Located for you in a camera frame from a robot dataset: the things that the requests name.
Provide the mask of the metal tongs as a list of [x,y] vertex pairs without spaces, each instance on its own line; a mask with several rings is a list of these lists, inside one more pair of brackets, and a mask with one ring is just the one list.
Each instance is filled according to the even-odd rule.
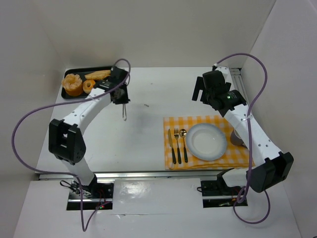
[[122,118],[123,118],[124,121],[127,120],[126,104],[122,105]]

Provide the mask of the sugared orange round cake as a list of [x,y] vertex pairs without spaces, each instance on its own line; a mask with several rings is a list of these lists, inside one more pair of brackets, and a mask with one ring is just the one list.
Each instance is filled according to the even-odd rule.
[[62,87],[71,97],[77,97],[83,93],[83,81],[78,74],[68,74],[62,81]]

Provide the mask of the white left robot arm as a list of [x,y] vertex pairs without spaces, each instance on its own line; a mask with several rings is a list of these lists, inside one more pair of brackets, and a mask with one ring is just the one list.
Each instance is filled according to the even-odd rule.
[[129,72],[113,66],[111,69],[88,73],[68,74],[62,80],[62,87],[69,96],[87,97],[69,115],[61,120],[53,119],[49,124],[49,151],[73,174],[76,185],[90,194],[102,189],[96,175],[86,160],[86,144],[83,135],[93,119],[110,103],[129,102],[126,80]]

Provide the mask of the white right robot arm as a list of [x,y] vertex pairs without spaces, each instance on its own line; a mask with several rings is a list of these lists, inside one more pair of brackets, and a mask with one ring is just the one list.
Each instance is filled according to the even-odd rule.
[[219,111],[252,154],[254,167],[229,169],[217,175],[225,187],[249,185],[257,193],[286,180],[293,165],[291,153],[282,152],[266,135],[251,115],[246,100],[238,90],[231,90],[221,71],[215,70],[197,77],[192,99]]

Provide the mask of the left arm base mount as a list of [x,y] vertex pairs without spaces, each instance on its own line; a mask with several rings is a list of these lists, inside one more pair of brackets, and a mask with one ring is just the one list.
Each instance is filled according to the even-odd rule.
[[[80,188],[76,181],[68,182],[61,180],[59,184],[69,189],[69,196],[67,202],[67,211],[80,210]],[[89,192],[83,190],[83,210],[111,210],[113,205],[113,190],[114,183],[98,183],[93,191]]]

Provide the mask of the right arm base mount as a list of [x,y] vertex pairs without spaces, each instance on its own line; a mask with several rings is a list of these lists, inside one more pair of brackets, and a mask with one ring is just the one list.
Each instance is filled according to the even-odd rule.
[[202,180],[196,190],[202,195],[203,208],[233,207],[241,187],[222,186],[215,180]]

